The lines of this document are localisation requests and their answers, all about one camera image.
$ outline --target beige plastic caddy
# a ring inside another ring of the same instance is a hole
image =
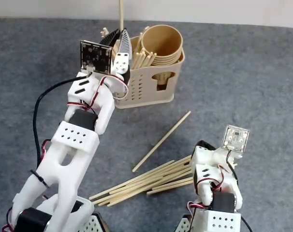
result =
[[[131,38],[133,51],[138,41],[146,56],[151,52],[157,55],[152,66],[131,70],[129,93],[126,98],[116,101],[116,107],[120,109],[172,101],[185,59],[182,36],[171,26],[155,25],[145,30],[141,38]]]

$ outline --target paper cup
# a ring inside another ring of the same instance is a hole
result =
[[[154,65],[170,65],[175,63],[182,53],[183,38],[177,29],[169,25],[155,25],[145,31],[141,45],[146,53],[157,53]]]

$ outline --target red wire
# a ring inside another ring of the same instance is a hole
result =
[[[46,154],[45,145],[47,144],[47,142],[50,142],[50,141],[51,141],[51,139],[46,139],[46,140],[44,140],[44,142],[43,142],[42,145],[41,145],[41,149],[42,149],[41,160],[44,159],[44,156],[45,156],[45,154]]]
[[[112,76],[112,77],[118,79],[118,80],[121,81],[124,85],[126,85],[126,83],[125,83],[121,78],[119,78],[119,77],[117,77],[117,76],[114,76],[114,75],[110,75],[110,76]],[[107,77],[109,77],[109,76],[104,76],[104,77],[100,80],[99,85],[98,85],[98,87],[97,87],[97,89],[96,89],[96,92],[95,92],[94,96],[92,97],[92,100],[90,101],[90,104],[89,104],[88,106],[86,106],[86,105],[84,105],[84,104],[82,104],[82,103],[76,103],[76,102],[68,102],[67,104],[71,104],[71,105],[79,105],[79,106],[82,106],[83,109],[85,109],[85,110],[89,110],[89,109],[94,105],[95,100],[96,100],[96,98],[97,98],[97,96],[98,96],[98,90],[99,90],[100,86],[103,85],[103,82],[104,82],[104,80],[105,80]]]

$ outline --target white plastic part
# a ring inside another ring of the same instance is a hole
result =
[[[98,135],[91,130],[62,121],[52,138],[52,142],[55,141],[91,153],[97,138]]]
[[[243,154],[249,138],[249,130],[227,125],[221,147]]]
[[[125,109],[172,101],[184,59],[185,55],[182,51],[178,62],[175,64],[169,66],[149,66],[131,70],[131,77],[128,83],[129,93],[124,99],[116,101],[116,107]],[[168,79],[165,90],[158,91],[158,81],[152,79],[153,76],[159,73],[173,73]]]
[[[178,224],[175,232],[188,232],[190,230],[190,221],[183,217]]]
[[[73,82],[68,91],[68,101],[80,103],[80,100],[90,103],[99,85],[99,80],[95,78],[93,73],[90,77]],[[69,121],[76,109],[81,108],[76,105],[69,105],[65,114],[65,121]],[[95,132],[99,135],[103,134],[108,126],[111,115],[114,111],[114,99],[111,91],[106,85],[102,85],[98,89],[98,96],[94,102],[93,108],[99,110],[98,119],[95,125]]]
[[[222,184],[223,191],[233,193],[235,195],[236,204],[235,209],[242,207],[242,195],[237,185],[236,179],[231,173],[229,166],[226,163],[227,150],[219,148],[215,151],[209,151],[204,147],[196,146],[192,159],[190,161],[191,171],[197,173],[197,181],[203,178],[214,178],[218,181],[222,180],[220,169],[218,165],[224,167],[227,171],[222,170],[224,174],[224,182]],[[198,184],[198,194],[202,199],[204,205],[210,205],[213,199],[213,194],[210,187],[211,180],[205,180]]]
[[[117,53],[116,58],[113,62],[113,67],[111,72],[115,70],[115,72],[119,74],[124,74],[128,70],[129,65],[129,53]]]
[[[78,230],[78,232],[104,232],[98,218],[91,215],[89,220]]]
[[[196,210],[193,232],[240,232],[241,214]]]
[[[81,207],[76,212],[70,213],[68,220],[62,229],[63,232],[77,232],[80,228],[84,227],[84,225],[89,222],[90,216],[94,211],[94,205],[89,200],[82,197],[77,197],[76,200],[83,203],[83,205],[81,205]],[[42,202],[42,204],[39,205],[37,209],[52,215],[57,203],[58,195],[55,194],[48,200]]]
[[[71,138],[67,141],[63,141],[62,137],[59,138],[63,133],[64,125],[70,126],[75,132],[86,135],[85,138],[87,137],[88,139],[82,139],[82,142],[85,143],[85,148],[76,145],[73,140],[69,142]],[[75,125],[69,125],[67,122],[62,122],[51,141],[50,148],[36,171],[49,186],[54,183],[59,185],[58,202],[45,232],[60,232],[64,228],[77,199],[78,187],[99,145],[98,134],[94,131],[89,130],[86,132],[85,130]],[[68,165],[63,166],[62,162],[69,153],[73,158]],[[12,224],[14,226],[20,212],[31,207],[35,199],[42,195],[45,190],[45,185],[35,175],[31,175],[27,179],[20,193],[16,194],[13,200]]]

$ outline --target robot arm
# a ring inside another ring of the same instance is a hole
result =
[[[120,66],[120,60],[115,59],[111,75],[96,73],[102,76],[98,80],[93,72],[73,82],[64,121],[56,130],[38,169],[13,200],[11,224],[15,232],[77,232],[91,216],[93,204],[78,197],[77,190],[97,150],[99,135],[105,132],[115,108],[113,93],[128,91],[124,79],[128,79],[130,56],[127,53],[118,55],[122,64]],[[66,156],[72,160],[63,165]],[[58,194],[37,209],[31,208],[52,184],[58,184]]]
[[[183,218],[176,229],[188,226],[191,232],[240,232],[242,196],[234,173],[234,160],[242,157],[249,130],[228,125],[222,146],[215,149],[197,143],[191,161],[198,199],[191,219]]]

